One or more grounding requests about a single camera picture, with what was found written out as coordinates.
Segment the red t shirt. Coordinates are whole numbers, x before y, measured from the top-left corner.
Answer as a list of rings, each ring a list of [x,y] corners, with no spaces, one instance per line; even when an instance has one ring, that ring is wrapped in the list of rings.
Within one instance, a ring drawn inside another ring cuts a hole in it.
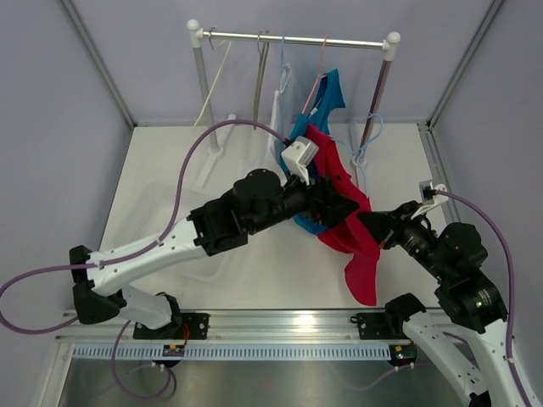
[[[377,266],[380,248],[370,233],[357,219],[359,212],[372,210],[369,198],[358,189],[351,175],[344,168],[335,141],[321,133],[314,125],[308,125],[305,137],[313,141],[319,150],[314,158],[317,174],[330,176],[341,185],[341,191],[359,204],[359,209],[340,225],[318,235],[318,239],[330,248],[351,254],[351,261],[344,268],[344,279],[354,299],[366,306],[377,304]]]

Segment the light blue red-shirt hanger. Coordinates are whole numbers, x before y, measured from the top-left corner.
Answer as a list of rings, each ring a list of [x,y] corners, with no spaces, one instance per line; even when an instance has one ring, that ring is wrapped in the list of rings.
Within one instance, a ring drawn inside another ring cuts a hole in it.
[[[364,128],[355,121],[342,123],[346,135],[342,141],[349,156],[347,158],[347,170],[352,175],[355,186],[360,189],[367,197],[370,197],[370,185],[368,178],[368,150],[372,144],[377,141],[383,133],[384,119],[381,114],[369,114],[368,119],[372,119],[370,132],[366,141],[360,147],[355,145],[356,137],[360,135],[360,127]]]

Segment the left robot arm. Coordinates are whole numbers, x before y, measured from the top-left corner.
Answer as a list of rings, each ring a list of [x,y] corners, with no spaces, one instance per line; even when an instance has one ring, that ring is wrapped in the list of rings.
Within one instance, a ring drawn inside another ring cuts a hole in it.
[[[286,183],[264,169],[253,170],[219,198],[194,209],[165,234],[155,234],[109,251],[70,250],[83,258],[73,274],[78,321],[94,325],[115,317],[140,323],[164,338],[176,336],[182,317],[176,300],[152,295],[132,283],[166,267],[203,259],[247,244],[249,237],[298,214],[332,228],[358,210],[330,177]]]

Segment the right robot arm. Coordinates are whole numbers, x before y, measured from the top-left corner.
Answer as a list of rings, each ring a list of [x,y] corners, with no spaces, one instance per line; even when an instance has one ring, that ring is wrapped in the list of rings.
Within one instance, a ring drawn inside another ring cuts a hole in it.
[[[389,212],[360,213],[358,219],[381,249],[404,249],[436,279],[439,306],[474,359],[464,356],[412,293],[390,300],[381,312],[352,316],[360,338],[411,340],[465,406],[539,406],[514,359],[512,307],[481,270],[487,251],[475,226],[454,222],[436,234],[415,201]]]

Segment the white t shirt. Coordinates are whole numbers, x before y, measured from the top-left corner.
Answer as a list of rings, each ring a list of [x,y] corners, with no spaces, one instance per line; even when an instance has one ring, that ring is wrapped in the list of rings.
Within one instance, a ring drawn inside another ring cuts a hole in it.
[[[284,137],[288,136],[290,121],[292,119],[294,74],[283,94],[274,92],[271,108],[271,120],[268,125],[271,129]],[[237,175],[245,177],[250,171],[266,169],[275,173],[280,182],[286,182],[286,176],[279,164],[283,144],[273,135],[257,129],[254,131],[252,141],[249,142],[249,157],[238,161]]]

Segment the pink hanger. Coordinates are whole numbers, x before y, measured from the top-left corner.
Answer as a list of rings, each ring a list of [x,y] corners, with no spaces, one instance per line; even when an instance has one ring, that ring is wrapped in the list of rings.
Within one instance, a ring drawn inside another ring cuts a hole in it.
[[[322,74],[323,74],[322,64],[323,64],[324,54],[325,54],[325,50],[326,50],[326,46],[327,46],[327,42],[328,42],[329,38],[330,38],[330,35],[326,35],[326,37],[324,38],[324,40],[322,42],[320,58],[319,58],[319,61],[318,61],[318,66],[317,66],[316,79],[313,82],[313,85],[312,85],[311,90],[310,90],[310,92],[309,92],[309,94],[307,96],[307,99],[305,100],[305,104],[304,104],[304,106],[303,106],[303,108],[301,110],[302,114],[307,113],[308,108],[310,107],[311,100],[313,99],[314,94],[316,92],[317,85],[319,84],[319,81],[322,78]]]

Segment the light blue white-shirt hanger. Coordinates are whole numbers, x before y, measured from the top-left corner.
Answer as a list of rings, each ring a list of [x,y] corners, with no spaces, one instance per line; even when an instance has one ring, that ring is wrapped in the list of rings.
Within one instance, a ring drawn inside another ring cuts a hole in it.
[[[278,87],[278,92],[280,94],[283,94],[285,92],[292,76],[291,65],[287,63],[284,58],[285,43],[286,43],[286,35],[283,35],[281,38],[281,46],[280,46],[280,73],[279,73],[279,87]]]

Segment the grey empty hanger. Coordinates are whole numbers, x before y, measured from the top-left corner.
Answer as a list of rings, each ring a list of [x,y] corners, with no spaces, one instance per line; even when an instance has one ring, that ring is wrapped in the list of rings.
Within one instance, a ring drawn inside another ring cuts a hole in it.
[[[266,71],[266,62],[269,53],[269,43],[261,40],[262,32],[257,36],[257,50],[259,54],[259,63],[255,83],[255,93],[253,100],[253,121],[258,120],[259,111],[260,111],[260,98],[263,87],[263,80]]]

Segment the cream empty hanger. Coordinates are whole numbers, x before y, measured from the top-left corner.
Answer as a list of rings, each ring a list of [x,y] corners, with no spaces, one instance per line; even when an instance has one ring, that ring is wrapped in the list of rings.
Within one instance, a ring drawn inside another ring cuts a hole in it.
[[[216,85],[217,85],[218,81],[221,79],[222,71],[224,69],[224,66],[225,66],[228,58],[229,58],[231,48],[232,48],[232,42],[230,40],[222,40],[221,43],[217,47],[213,48],[213,50],[216,51],[216,50],[218,50],[218,49],[220,49],[222,47],[225,48],[225,52],[224,52],[223,57],[221,59],[221,63],[219,65],[219,67],[217,68],[216,75],[215,75],[215,77],[214,77],[214,79],[212,81],[212,84],[211,84],[211,86],[209,88],[209,91],[208,91],[207,95],[204,98],[202,108],[201,108],[201,110],[199,112],[199,116],[193,123],[194,126],[199,125],[201,120],[204,118],[204,115],[208,111],[211,111],[211,98],[212,98],[213,93],[214,93],[214,91],[216,89]]]

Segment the white metal clothes rack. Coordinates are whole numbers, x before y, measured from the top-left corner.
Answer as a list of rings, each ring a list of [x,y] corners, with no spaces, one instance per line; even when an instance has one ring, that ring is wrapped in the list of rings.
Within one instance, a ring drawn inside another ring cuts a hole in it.
[[[187,22],[187,28],[190,35],[190,42],[193,48],[194,60],[196,64],[196,70],[199,78],[199,87],[204,101],[205,96],[207,95],[211,84],[207,80],[207,71],[204,63],[204,55],[202,51],[203,40],[206,39],[209,43],[212,43],[215,38],[222,40],[230,40],[232,43],[236,41],[246,41],[246,42],[255,42],[257,44],[258,34],[241,34],[241,33],[227,33],[227,32],[218,32],[214,27],[204,30],[200,23],[191,19]],[[282,36],[273,36],[269,33],[262,34],[261,40],[269,43],[277,43],[281,45]],[[304,45],[304,46],[322,46],[324,38],[316,37],[302,37],[302,36],[286,36],[285,45]],[[379,76],[375,90],[372,97],[372,103],[368,112],[369,114],[377,114],[378,106],[381,102],[383,96],[383,90],[385,88],[386,81],[388,79],[389,70],[394,61],[397,48],[400,44],[401,36],[400,33],[396,31],[390,32],[387,37],[381,42],[363,42],[355,40],[339,40],[339,39],[330,39],[327,42],[327,47],[341,47],[341,48],[356,48],[356,49],[378,49],[383,52],[383,62],[381,64],[381,69],[379,71]],[[292,102],[292,119],[294,117],[294,90],[296,85],[296,76],[294,74],[294,84],[293,84],[293,102]],[[202,120],[206,120],[207,126],[213,126],[215,124],[214,114],[211,106],[211,111],[208,111]],[[366,118],[366,124],[362,134],[361,144],[367,140],[370,132],[370,124],[373,123],[372,119]]]

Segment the white plastic laundry basket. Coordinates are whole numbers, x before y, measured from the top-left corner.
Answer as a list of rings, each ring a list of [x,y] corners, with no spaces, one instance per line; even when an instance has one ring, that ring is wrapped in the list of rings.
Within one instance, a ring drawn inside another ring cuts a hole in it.
[[[120,223],[114,228],[106,246],[116,248],[161,233],[171,217],[174,202],[175,188],[172,185],[156,180],[146,182],[138,195],[121,207]],[[221,253],[170,266],[165,272],[178,271],[197,282],[212,283],[226,270],[232,256],[232,252]]]

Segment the aluminium rail frame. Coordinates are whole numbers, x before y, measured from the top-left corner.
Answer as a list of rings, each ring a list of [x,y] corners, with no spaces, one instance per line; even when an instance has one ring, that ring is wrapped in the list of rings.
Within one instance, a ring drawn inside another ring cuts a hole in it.
[[[206,339],[193,339],[189,344],[234,343],[358,343],[357,314],[381,314],[384,309],[226,309],[194,312],[209,315]],[[440,309],[427,309],[434,324],[443,332],[463,336]],[[54,333],[57,343],[113,343],[124,326],[114,318],[97,325],[72,325]]]

